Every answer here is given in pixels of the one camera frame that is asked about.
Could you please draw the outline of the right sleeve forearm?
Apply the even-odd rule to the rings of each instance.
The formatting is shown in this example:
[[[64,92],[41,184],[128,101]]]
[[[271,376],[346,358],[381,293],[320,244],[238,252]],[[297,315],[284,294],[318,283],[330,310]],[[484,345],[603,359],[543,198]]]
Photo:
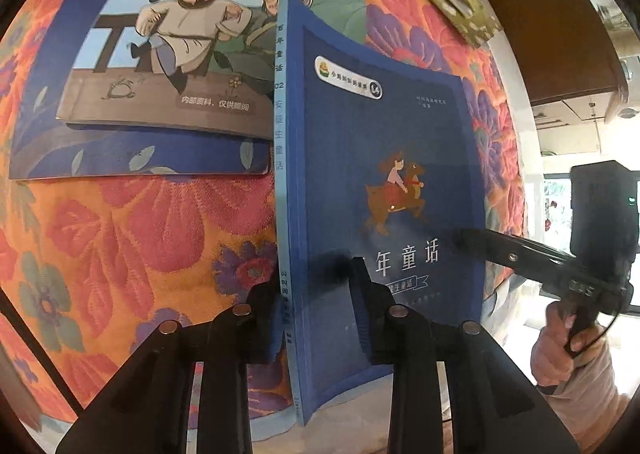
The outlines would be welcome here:
[[[572,377],[544,400],[558,415],[583,453],[593,453],[623,416],[630,397],[620,394],[606,340],[598,353],[577,360]]]

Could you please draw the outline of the right hand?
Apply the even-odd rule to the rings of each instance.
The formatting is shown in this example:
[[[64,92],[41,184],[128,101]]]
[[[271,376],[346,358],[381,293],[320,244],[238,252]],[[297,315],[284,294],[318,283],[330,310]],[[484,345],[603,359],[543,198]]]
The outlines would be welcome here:
[[[548,388],[568,382],[576,368],[586,366],[602,351],[604,328],[593,324],[570,338],[575,320],[576,315],[567,313],[560,302],[548,305],[546,325],[530,355],[530,369],[538,386]]]

